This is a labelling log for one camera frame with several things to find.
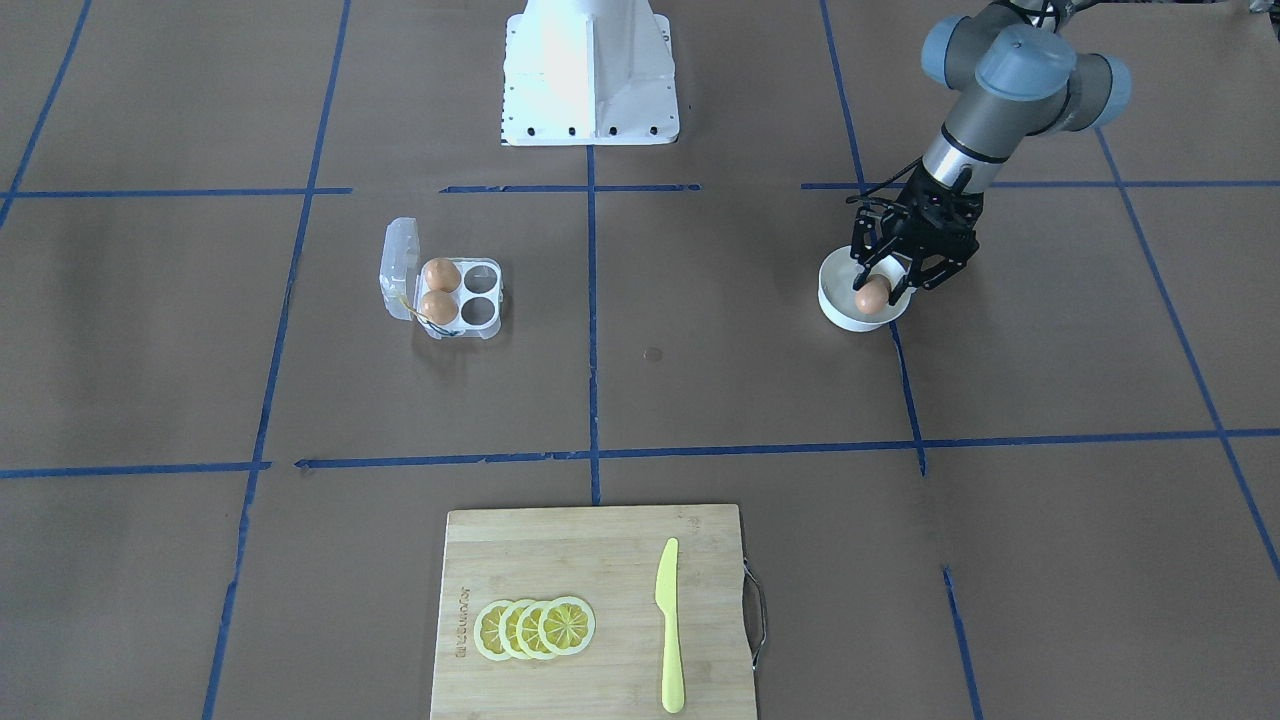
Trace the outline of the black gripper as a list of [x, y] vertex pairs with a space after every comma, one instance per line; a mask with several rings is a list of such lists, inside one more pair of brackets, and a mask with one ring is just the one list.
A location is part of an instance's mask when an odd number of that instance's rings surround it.
[[876, 265], [888, 256], [906, 265], [890, 291], [893, 306], [918, 290], [936, 288], [966, 266], [979, 249], [975, 225], [984, 204], [983, 192], [969, 190], [973, 181], [970, 167], [946, 183], [922, 165], [908, 165], [851, 196], [850, 202], [859, 209], [850, 246], [860, 266], [852, 290], [861, 291]]

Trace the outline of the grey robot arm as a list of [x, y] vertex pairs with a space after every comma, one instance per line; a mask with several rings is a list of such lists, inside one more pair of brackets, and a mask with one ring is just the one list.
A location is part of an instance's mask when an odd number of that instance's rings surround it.
[[931, 29], [922, 69], [957, 100], [931, 146], [902, 169], [896, 199], [878, 188], [851, 197], [855, 291], [887, 258], [905, 263], [887, 290], [890, 304], [946, 282], [977, 254], [986, 191], [1024, 138], [1098, 128], [1125, 111], [1128, 65], [1079, 53], [1061, 35], [1084, 9], [1083, 1], [992, 1]]

